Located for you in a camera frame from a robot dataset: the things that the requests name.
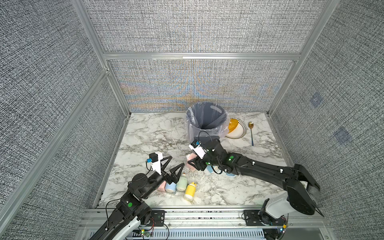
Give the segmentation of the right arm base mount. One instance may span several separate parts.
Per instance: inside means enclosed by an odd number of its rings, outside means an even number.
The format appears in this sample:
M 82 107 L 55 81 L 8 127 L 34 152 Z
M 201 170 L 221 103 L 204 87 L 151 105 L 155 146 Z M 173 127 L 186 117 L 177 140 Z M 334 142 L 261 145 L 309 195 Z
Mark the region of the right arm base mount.
M 287 220 L 285 217 L 280 217 L 278 219 L 274 219 L 268 214 L 262 212 L 261 210 L 244 210 L 241 218 L 246 222 L 246 226 L 248 227 L 261 227 L 261 226 L 277 226 L 282 227 L 287 224 Z

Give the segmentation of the bright blue pencil sharpener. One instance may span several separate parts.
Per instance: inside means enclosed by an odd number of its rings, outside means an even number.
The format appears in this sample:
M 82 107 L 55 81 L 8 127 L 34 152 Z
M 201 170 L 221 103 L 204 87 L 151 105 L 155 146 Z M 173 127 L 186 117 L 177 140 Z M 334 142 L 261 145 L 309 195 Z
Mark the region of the bright blue pencil sharpener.
M 207 166 L 207 170 L 208 170 L 209 173 L 213 173 L 214 172 L 212 166 Z

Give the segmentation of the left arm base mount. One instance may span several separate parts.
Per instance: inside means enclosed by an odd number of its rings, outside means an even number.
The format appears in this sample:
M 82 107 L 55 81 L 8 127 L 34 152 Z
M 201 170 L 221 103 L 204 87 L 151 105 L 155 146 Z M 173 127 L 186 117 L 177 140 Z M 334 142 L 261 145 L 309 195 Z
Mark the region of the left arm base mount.
M 151 215 L 146 220 L 143 226 L 145 227 L 163 227 L 165 224 L 166 211 L 152 210 Z

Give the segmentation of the yellow pencil sharpener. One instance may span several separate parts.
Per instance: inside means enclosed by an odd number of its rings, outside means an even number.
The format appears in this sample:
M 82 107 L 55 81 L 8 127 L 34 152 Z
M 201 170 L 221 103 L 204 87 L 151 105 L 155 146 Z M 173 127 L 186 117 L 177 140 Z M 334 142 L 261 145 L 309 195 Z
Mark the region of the yellow pencil sharpener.
M 197 188 L 197 183 L 192 182 L 192 183 L 188 184 L 186 191 L 185 191 L 185 194 L 184 194 L 184 199 L 189 201 L 189 202 L 192 202 L 194 200 L 196 188 Z

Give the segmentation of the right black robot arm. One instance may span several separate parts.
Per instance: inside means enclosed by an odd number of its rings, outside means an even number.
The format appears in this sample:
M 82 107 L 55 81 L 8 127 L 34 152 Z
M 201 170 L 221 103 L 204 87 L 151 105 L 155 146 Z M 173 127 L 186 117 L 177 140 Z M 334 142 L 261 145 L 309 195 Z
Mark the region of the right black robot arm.
M 302 165 L 277 166 L 230 153 L 218 139 L 205 142 L 194 140 L 189 147 L 196 157 L 188 163 L 196 170 L 203 171 L 211 166 L 226 174 L 253 177 L 284 190 L 281 195 L 264 201 L 258 212 L 259 220 L 264 225 L 271 225 L 278 220 L 286 221 L 289 213 L 312 216 L 320 212 L 320 185 Z

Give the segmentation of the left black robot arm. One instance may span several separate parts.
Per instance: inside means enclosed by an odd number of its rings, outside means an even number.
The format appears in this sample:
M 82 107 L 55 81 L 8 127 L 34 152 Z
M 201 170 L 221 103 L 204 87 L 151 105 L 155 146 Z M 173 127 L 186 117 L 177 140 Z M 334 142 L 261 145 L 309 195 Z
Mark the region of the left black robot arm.
M 163 183 L 177 183 L 183 173 L 184 163 L 168 172 L 166 167 L 173 157 L 163 157 L 160 152 L 149 154 L 146 160 L 148 174 L 137 174 L 128 182 L 128 190 L 118 199 L 118 203 L 107 220 L 91 236 L 92 240 L 122 240 L 140 225 L 146 225 L 151 219 L 152 209 L 145 203 L 147 199 Z

